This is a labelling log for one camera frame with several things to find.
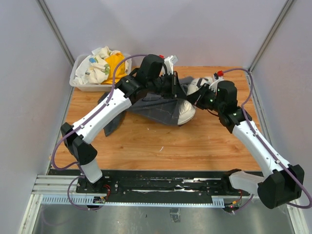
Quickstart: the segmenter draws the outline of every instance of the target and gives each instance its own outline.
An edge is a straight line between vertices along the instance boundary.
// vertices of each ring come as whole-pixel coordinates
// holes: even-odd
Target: yellow cloth
[[[105,61],[109,64],[110,67],[110,72],[108,75],[107,80],[102,82],[102,84],[113,84],[113,73],[114,70],[120,61],[125,59],[124,55],[122,53],[116,53],[114,55],[110,55],[108,58],[105,59]],[[117,83],[122,77],[126,76],[127,74],[125,73],[125,63],[123,62],[116,71],[116,76],[115,76],[115,83]]]

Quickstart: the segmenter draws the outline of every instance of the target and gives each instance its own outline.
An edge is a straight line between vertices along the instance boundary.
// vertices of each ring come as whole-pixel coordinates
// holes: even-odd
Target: white wall
[[[71,66],[35,0],[0,7],[0,226],[16,234],[55,144]]]
[[[312,193],[312,1],[296,1],[253,72],[273,145]],[[301,203],[308,204],[303,194]],[[305,211],[312,232],[312,210]]]
[[[105,45],[249,66],[286,0],[46,0],[74,58]]]

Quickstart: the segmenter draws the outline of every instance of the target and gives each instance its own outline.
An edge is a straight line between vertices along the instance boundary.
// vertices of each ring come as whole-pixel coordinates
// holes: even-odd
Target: wooden table
[[[180,78],[198,78],[229,67],[175,69]],[[227,73],[224,78],[235,83],[238,103],[241,104],[249,93],[245,74],[234,71]],[[66,121],[71,124],[85,116],[97,105],[102,94],[76,89]],[[258,125],[251,100],[246,104],[246,110]],[[260,170],[244,145],[220,124],[218,117],[200,109],[197,109],[191,121],[181,127],[162,125],[127,113],[117,131],[109,137],[100,132],[92,145],[98,151],[97,162],[101,169]],[[62,144],[57,151],[56,164],[63,167],[74,160]]]

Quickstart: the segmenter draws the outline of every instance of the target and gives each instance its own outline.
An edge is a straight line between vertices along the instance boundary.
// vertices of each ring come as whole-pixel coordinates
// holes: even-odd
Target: red cap
[[[223,71],[218,71],[217,74],[218,74],[218,77],[221,77],[221,76],[224,75],[224,74],[223,74]]]

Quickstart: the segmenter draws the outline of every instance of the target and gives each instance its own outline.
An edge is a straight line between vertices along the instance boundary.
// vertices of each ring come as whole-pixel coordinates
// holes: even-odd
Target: dark gray fabric
[[[193,77],[185,77],[179,80],[185,92],[187,92],[187,85],[190,84],[193,79]],[[108,93],[105,93],[98,100],[98,103],[103,101],[107,96]],[[177,125],[179,119],[179,100],[163,99],[160,95],[148,94],[145,98],[140,99],[128,108],[127,111],[145,116],[158,123]],[[106,137],[119,127],[124,117],[125,111],[116,116],[104,127]]]

